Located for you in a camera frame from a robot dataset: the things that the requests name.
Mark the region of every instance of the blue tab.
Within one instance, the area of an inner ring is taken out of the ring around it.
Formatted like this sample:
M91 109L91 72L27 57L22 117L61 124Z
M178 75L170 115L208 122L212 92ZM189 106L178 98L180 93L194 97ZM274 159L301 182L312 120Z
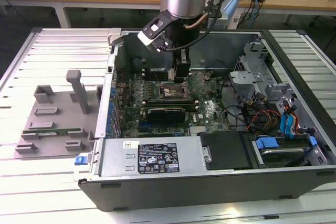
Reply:
M283 114L282 117L281 117L281 123L280 123L280 131L281 131L281 133L285 132L286 119L287 119L287 115Z
M317 141L316 141L315 137L310 136L309 141L310 141L312 146L314 146L314 147L317 146Z
M289 136L290 138L294 138L294 135L292 135L291 133L293 121L294 121L294 117L292 115L289 115L288 122L287 122L286 129L285 129L285 134Z
M275 137L261 137L256 141L258 149L278 148L279 144Z
M260 139L256 140L256 144L258 149L263 149L264 148L264 144L262 143L262 141Z
M75 165L87 165L88 157L77 156L75 157Z

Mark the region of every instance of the side panel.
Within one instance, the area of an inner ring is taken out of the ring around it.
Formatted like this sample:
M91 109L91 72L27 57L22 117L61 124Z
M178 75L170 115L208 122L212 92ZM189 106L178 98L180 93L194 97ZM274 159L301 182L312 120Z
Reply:
M298 198L336 178L334 170L174 179L79 182L102 211Z

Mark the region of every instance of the floor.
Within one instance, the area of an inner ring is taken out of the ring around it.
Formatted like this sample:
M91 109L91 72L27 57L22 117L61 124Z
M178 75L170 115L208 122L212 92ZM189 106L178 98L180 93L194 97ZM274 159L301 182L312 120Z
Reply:
M28 21L24 21L15 12L14 7L7 8L8 15L0 17L0 77L21 48L32 27L60 27L53 9L49 7L15 7ZM127 9L104 9L105 19L101 19L99 9L69 8L68 15L72 27L123 27L140 28L147 24L158 11ZM330 39L336 34L336 19L319 18L313 27L310 22L314 16L292 16L288 25L282 23L283 15L260 14L252 29L303 29L324 50ZM327 48L326 54L336 61L336 39Z

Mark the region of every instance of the white sticker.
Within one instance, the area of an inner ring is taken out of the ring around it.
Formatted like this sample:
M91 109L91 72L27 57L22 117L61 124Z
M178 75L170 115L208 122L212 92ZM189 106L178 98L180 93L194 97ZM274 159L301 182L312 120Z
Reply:
M38 136L57 136L56 132L36 133Z
M171 165L168 165L167 168L178 168L178 164L171 164Z
M137 149L139 141L124 141L122 147L124 149Z

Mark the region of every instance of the blue latch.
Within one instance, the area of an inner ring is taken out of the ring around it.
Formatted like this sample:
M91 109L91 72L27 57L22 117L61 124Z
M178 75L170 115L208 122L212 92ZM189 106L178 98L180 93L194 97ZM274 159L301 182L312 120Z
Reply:
M87 165L88 157L85 156L77 156L75 157L75 165Z
M310 141L310 143L313 147L317 146L317 141L316 141L315 137L310 136L309 141Z
M275 139L275 137L261 137L258 140L256 140L256 144L258 149L279 147L279 144Z
M291 132L293 121L294 121L294 117L292 115L288 115L288 121L287 121L286 129L285 129L285 134L289 136L289 138L294 138L294 135Z

